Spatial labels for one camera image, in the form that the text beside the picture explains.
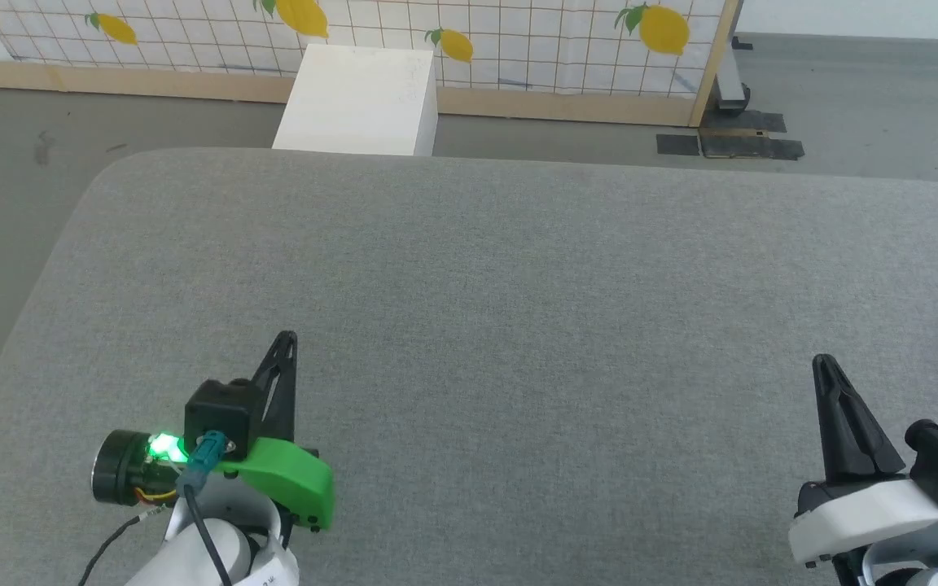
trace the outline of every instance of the wooden frame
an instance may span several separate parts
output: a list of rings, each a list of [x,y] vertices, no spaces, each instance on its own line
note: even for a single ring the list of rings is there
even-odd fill
[[[660,96],[565,96],[516,90],[436,89],[441,114],[580,122],[700,126],[740,0],[725,0],[694,101]],[[0,88],[287,103],[291,78],[220,73],[59,67],[0,62]]]

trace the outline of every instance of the gray floor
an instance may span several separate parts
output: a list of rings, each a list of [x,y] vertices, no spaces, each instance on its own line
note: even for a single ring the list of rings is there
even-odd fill
[[[442,116],[435,153],[938,181],[938,46],[752,41],[737,52],[752,108],[785,115],[807,151],[798,162],[657,155],[667,129],[466,116]],[[280,115],[274,104],[0,90],[0,349],[99,171],[156,148],[269,147]]]

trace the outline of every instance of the black cable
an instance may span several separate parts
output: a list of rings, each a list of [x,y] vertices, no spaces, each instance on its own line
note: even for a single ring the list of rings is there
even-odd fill
[[[204,517],[201,516],[201,508],[198,507],[194,487],[191,485],[183,487],[183,496],[186,497],[186,507],[191,510],[191,516],[194,517],[194,524],[198,527],[198,533],[201,534],[201,541],[204,541],[205,549],[208,549],[208,556],[212,558],[212,564],[216,567],[219,579],[222,581],[223,586],[234,586],[234,583],[230,582],[230,574],[227,574],[226,567],[223,566],[223,560],[219,557],[216,545],[212,542],[212,535],[208,534],[208,527],[205,526]]]
[[[127,522],[122,523],[122,527],[118,527],[118,529],[115,530],[115,533],[111,534],[111,537],[105,539],[103,544],[100,545],[100,549],[97,549],[96,553],[94,553],[93,559],[90,559],[89,563],[85,565],[85,572],[83,572],[81,575],[81,579],[78,581],[78,586],[85,586],[85,582],[87,579],[89,579],[89,575],[93,574],[93,566],[96,565],[96,562],[100,560],[100,556],[102,556],[104,552],[107,552],[107,547],[114,543],[115,539],[121,537],[122,534],[125,533],[125,530],[128,529],[128,527],[132,527],[134,524],[140,523],[141,521],[142,517],[140,515],[134,516],[130,520],[127,520]]]

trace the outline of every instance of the white pedestal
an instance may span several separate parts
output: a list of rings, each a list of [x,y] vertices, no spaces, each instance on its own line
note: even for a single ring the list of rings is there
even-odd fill
[[[359,155],[432,155],[432,53],[310,45],[273,148]]]

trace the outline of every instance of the robotic arm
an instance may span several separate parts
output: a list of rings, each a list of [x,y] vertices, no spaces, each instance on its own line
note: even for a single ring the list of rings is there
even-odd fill
[[[937,424],[909,427],[917,460],[902,474],[900,454],[834,357],[814,357],[813,378],[826,477],[798,491],[794,559],[830,561],[841,586],[938,586]],[[911,567],[883,574],[901,563]]]
[[[297,586],[291,530],[331,525],[331,468],[295,444],[297,337],[282,331],[250,379],[206,381],[186,403],[183,437],[112,431],[93,464],[93,497],[153,505],[121,531],[171,511],[159,552],[129,586]]]

